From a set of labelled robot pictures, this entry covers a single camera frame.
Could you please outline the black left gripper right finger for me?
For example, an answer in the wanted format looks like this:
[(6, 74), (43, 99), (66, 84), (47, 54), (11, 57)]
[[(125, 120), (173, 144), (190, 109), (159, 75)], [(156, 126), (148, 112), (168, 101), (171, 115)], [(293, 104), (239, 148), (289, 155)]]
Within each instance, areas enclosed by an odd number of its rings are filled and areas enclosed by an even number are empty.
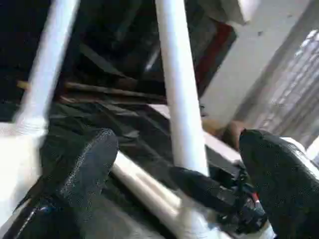
[(319, 168), (293, 143), (245, 129), (240, 155), (279, 239), (319, 237)]

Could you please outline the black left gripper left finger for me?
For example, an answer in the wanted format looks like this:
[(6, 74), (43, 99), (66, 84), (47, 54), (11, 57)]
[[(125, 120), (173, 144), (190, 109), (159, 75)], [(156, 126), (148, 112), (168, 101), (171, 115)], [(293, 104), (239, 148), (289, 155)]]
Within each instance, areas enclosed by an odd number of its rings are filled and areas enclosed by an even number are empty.
[(6, 239), (82, 239), (118, 153), (111, 129), (73, 141), (52, 170), (41, 176), (4, 225)]

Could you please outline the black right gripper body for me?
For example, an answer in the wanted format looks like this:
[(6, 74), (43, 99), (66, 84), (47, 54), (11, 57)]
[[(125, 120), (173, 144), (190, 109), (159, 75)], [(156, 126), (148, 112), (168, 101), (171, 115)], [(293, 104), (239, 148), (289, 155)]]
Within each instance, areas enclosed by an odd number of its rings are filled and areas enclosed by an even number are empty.
[(249, 183), (245, 167), (238, 166), (237, 169), (237, 176), (224, 170), (219, 173), (222, 189), (230, 190), (235, 199), (230, 204), (230, 212), (218, 213), (217, 220), (236, 234), (256, 233), (265, 225), (268, 218), (255, 189)]

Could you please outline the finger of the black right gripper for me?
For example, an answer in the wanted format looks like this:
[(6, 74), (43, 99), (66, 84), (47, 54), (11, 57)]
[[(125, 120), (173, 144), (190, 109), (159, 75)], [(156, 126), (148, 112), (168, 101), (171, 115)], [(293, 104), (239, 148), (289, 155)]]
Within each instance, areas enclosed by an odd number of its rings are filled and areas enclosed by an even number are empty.
[(169, 175), (176, 186), (192, 200), (212, 209), (226, 209), (224, 201), (217, 196), (220, 183), (197, 171), (182, 167), (171, 167)]

